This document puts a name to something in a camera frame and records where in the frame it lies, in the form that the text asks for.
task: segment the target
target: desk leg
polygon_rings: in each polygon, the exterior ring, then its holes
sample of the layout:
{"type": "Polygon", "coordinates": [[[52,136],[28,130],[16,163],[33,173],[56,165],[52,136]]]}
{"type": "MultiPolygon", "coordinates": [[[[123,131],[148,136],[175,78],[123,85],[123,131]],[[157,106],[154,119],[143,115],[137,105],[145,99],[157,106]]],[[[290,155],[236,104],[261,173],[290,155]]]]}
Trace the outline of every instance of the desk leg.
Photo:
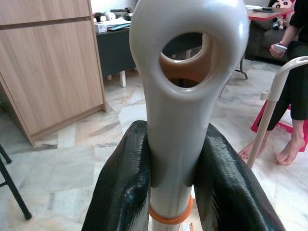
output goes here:
{"type": "Polygon", "coordinates": [[[247,73],[245,71],[243,71],[243,58],[241,58],[240,70],[235,70],[235,71],[241,72],[245,76],[245,79],[248,79],[247,73]]]}
{"type": "Polygon", "coordinates": [[[186,59],[189,59],[191,57],[191,55],[192,55],[192,50],[191,49],[187,50],[186,51],[186,59]]]}
{"type": "Polygon", "coordinates": [[[125,71],[120,72],[120,85],[121,87],[126,87],[126,77],[125,77],[125,71]]]}

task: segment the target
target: dark gray desk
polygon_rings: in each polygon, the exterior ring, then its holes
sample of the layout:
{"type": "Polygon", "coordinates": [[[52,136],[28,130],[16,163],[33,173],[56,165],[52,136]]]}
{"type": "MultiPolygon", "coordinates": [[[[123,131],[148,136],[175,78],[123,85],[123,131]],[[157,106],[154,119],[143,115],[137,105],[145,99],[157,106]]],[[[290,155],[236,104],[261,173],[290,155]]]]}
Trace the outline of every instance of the dark gray desk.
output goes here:
{"type": "MultiPolygon", "coordinates": [[[[96,38],[104,77],[135,67],[129,48],[129,29],[97,33],[96,38]]],[[[163,53],[171,56],[201,45],[201,34],[188,33],[169,42],[163,53]]]]}

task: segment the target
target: orange ring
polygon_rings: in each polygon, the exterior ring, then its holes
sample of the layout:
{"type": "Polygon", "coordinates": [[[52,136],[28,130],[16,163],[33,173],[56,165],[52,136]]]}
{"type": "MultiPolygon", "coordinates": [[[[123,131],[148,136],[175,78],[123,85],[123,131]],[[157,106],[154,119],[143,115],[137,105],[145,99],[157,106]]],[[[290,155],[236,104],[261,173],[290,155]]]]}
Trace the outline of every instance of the orange ring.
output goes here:
{"type": "Polygon", "coordinates": [[[176,218],[165,218],[160,215],[158,215],[150,206],[150,215],[151,217],[158,221],[159,223],[165,224],[165,225],[177,225],[181,224],[191,213],[192,208],[193,208],[193,197],[190,196],[189,201],[188,201],[188,206],[187,209],[178,217],[176,218]]]}

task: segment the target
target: black shirt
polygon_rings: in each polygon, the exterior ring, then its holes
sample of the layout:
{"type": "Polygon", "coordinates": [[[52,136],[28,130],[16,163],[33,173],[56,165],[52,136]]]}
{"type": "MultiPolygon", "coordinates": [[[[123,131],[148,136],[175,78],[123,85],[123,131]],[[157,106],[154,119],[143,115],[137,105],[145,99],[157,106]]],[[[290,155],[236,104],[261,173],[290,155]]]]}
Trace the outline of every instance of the black shirt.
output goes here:
{"type": "Polygon", "coordinates": [[[298,41],[308,43],[308,0],[296,0],[290,25],[302,28],[298,41]]]}

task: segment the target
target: red chair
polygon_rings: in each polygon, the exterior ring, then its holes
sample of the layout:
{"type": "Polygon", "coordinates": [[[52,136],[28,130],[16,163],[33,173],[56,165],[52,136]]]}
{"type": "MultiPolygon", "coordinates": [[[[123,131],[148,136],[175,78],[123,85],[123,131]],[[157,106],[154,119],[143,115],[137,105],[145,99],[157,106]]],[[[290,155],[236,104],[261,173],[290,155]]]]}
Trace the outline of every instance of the red chair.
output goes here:
{"type": "MultiPolygon", "coordinates": [[[[258,124],[262,118],[262,115],[264,113],[264,110],[265,110],[265,106],[266,106],[266,102],[264,103],[261,111],[259,112],[254,124],[252,125],[251,127],[251,130],[254,131],[254,132],[257,132],[258,130],[258,124]]],[[[278,126],[285,129],[288,133],[293,133],[293,128],[287,124],[283,124],[281,122],[278,123],[278,126]]],[[[304,126],[303,126],[303,131],[304,131],[304,140],[305,140],[305,145],[299,150],[300,152],[304,152],[305,151],[305,148],[307,146],[307,143],[308,143],[308,120],[306,120],[304,122],[304,126]]]]}

